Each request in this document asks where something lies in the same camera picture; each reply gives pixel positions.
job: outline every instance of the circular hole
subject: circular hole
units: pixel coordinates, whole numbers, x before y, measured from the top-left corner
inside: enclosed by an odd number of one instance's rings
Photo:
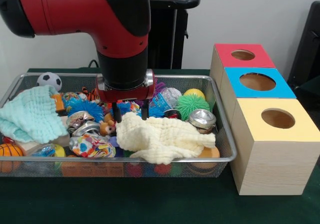
[[[257,91],[269,91],[276,86],[272,78],[261,73],[246,73],[240,77],[240,82],[243,86]]]
[[[276,128],[291,128],[295,124],[294,117],[281,109],[267,109],[261,113],[262,119]]]
[[[252,60],[255,58],[254,53],[244,49],[235,50],[231,53],[231,55],[236,59],[244,60],[244,61]]]

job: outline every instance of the green spiky ball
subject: green spiky ball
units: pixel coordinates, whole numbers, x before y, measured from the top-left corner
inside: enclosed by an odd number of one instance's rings
[[[180,96],[176,109],[181,113],[181,119],[183,121],[188,120],[190,113],[196,109],[210,111],[209,104],[202,97],[197,95]]]

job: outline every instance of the cable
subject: cable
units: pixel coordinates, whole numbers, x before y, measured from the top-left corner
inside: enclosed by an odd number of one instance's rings
[[[95,59],[93,59],[93,60],[90,61],[88,68],[91,68],[91,65],[92,65],[93,63],[95,63],[96,67],[99,68],[98,62],[97,62]]]

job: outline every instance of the soccer ball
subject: soccer ball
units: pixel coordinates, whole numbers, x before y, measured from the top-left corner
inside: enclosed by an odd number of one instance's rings
[[[59,92],[62,88],[62,82],[58,75],[55,73],[47,72],[43,73],[39,76],[37,82],[37,86],[45,86],[45,85],[51,85],[53,86],[57,92]]]

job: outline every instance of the mint green cloth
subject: mint green cloth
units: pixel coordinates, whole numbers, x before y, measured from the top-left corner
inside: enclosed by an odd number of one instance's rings
[[[0,109],[0,132],[20,142],[48,143],[68,132],[56,113],[54,87],[34,87],[20,93]]]

